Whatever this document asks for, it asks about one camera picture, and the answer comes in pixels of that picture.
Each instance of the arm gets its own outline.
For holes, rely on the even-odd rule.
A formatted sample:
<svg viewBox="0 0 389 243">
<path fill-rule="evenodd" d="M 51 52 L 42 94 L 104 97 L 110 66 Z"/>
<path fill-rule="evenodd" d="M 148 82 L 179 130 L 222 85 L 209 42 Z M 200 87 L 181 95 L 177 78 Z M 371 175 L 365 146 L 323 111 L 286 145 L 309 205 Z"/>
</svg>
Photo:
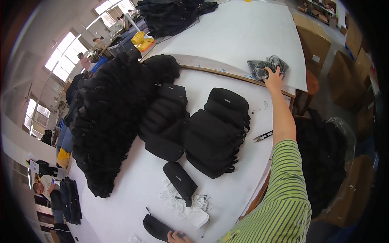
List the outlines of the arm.
<svg viewBox="0 0 389 243">
<path fill-rule="evenodd" d="M 281 93 L 282 75 L 280 75 L 280 67 L 277 67 L 275 73 L 268 67 L 265 69 L 269 72 L 269 78 L 264 79 L 264 81 L 273 102 L 273 146 L 286 139 L 296 141 L 296 125 Z"/>
</svg>

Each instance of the yellow fabric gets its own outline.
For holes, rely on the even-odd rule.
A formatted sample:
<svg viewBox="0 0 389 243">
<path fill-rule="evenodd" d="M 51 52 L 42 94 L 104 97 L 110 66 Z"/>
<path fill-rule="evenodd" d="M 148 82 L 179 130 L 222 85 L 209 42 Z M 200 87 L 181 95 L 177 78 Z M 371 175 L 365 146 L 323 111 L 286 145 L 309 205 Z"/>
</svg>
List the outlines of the yellow fabric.
<svg viewBox="0 0 389 243">
<path fill-rule="evenodd" d="M 57 157 L 57 163 L 62 167 L 62 168 L 67 168 L 68 163 L 70 159 L 70 153 L 66 152 L 64 149 L 60 149 L 60 152 L 58 153 Z"/>
</svg>

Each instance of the black-handled scissors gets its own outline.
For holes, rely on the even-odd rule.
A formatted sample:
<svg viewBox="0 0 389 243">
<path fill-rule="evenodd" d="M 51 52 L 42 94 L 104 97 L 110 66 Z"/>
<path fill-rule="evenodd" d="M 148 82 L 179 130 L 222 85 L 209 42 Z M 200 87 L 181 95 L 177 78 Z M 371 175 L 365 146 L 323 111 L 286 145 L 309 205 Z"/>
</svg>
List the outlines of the black-handled scissors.
<svg viewBox="0 0 389 243">
<path fill-rule="evenodd" d="M 271 135 L 273 135 L 273 130 L 271 130 L 270 132 L 267 132 L 267 133 L 265 133 L 265 134 L 262 134 L 261 136 L 258 136 L 258 137 L 256 137 L 256 138 L 254 138 L 254 140 L 257 139 L 257 141 L 255 141 L 254 143 L 259 142 L 259 141 L 262 141 L 262 140 L 264 140 L 265 138 L 270 137 Z"/>
</svg>

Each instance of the yellow hot air blower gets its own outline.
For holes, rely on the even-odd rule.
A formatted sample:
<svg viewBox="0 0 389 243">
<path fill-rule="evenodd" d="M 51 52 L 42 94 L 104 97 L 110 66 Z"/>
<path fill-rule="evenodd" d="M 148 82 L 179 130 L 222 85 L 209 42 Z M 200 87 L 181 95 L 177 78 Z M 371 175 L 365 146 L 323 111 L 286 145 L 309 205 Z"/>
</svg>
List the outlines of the yellow hot air blower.
<svg viewBox="0 0 389 243">
<path fill-rule="evenodd" d="M 134 26 L 134 28 L 138 31 L 138 33 L 136 33 L 131 39 L 132 44 L 134 44 L 140 52 L 146 51 L 155 42 L 155 40 L 150 37 L 145 39 L 146 34 L 139 29 L 139 27 L 128 14 L 125 15 L 125 18 L 126 17 L 132 26 Z"/>
<path fill-rule="evenodd" d="M 139 31 L 131 39 L 132 44 L 134 44 L 140 52 L 146 51 L 155 42 L 153 38 L 145 39 L 145 35 L 146 34 L 143 31 Z"/>
</svg>

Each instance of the fluorescent light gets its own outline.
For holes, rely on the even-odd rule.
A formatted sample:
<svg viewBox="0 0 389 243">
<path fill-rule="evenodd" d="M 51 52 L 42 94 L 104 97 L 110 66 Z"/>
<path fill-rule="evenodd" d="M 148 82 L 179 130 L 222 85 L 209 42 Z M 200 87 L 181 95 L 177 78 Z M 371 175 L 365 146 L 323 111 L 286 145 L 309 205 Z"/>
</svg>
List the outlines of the fluorescent light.
<svg viewBox="0 0 389 243">
<path fill-rule="evenodd" d="M 30 174 L 28 174 L 28 185 L 30 186 L 30 190 L 31 190 L 31 177 L 30 177 Z"/>
<path fill-rule="evenodd" d="M 96 21 L 98 21 L 98 19 L 101 18 L 101 15 L 99 15 L 99 16 L 97 17 L 97 19 L 93 20 L 92 23 L 90 23 L 85 29 L 86 29 L 86 30 L 89 29 L 94 23 L 96 23 Z"/>
</svg>

